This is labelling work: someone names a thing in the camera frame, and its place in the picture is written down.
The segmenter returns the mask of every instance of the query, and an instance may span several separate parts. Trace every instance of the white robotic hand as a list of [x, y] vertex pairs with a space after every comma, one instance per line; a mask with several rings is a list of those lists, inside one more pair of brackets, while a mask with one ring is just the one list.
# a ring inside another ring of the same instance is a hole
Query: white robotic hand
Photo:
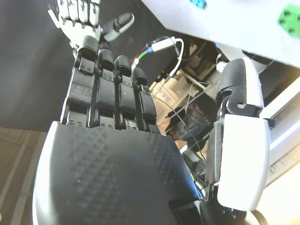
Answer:
[[125, 13], [100, 27], [100, 1], [57, 0], [58, 8], [49, 7], [50, 17], [56, 27], [61, 28], [70, 39], [73, 49], [78, 49], [85, 36], [92, 36], [100, 41], [102, 35], [106, 41], [113, 41], [133, 24], [133, 14]]

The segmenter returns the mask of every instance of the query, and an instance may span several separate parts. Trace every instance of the wooden floor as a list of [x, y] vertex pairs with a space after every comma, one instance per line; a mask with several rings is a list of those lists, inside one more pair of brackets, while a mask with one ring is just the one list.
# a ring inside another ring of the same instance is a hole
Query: wooden floor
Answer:
[[31, 225], [33, 181], [45, 137], [0, 127], [1, 225]]

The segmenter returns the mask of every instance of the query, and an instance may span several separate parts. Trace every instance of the white table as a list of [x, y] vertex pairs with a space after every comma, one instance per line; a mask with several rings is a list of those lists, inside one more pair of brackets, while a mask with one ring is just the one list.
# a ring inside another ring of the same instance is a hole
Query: white table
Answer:
[[169, 30], [222, 43], [300, 68], [300, 38], [277, 24], [286, 5], [300, 0], [142, 0]]

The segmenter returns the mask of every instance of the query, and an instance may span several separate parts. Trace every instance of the green block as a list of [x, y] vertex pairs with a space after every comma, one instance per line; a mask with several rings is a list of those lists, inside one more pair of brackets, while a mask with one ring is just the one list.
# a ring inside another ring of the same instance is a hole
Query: green block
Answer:
[[285, 7], [277, 23], [291, 36], [300, 37], [300, 7], [294, 5]]

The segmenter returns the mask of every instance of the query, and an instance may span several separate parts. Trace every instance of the red wire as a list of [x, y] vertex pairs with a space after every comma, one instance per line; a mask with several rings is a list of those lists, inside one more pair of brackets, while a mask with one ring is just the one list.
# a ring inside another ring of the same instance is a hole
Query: red wire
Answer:
[[148, 46], [145, 45], [145, 46], [141, 49], [141, 52], [138, 53], [138, 54], [136, 54], [130, 61], [133, 62], [133, 61], [135, 60], [135, 58], [139, 57], [139, 55], [140, 55], [143, 51], [145, 51], [147, 48], [148, 48]]

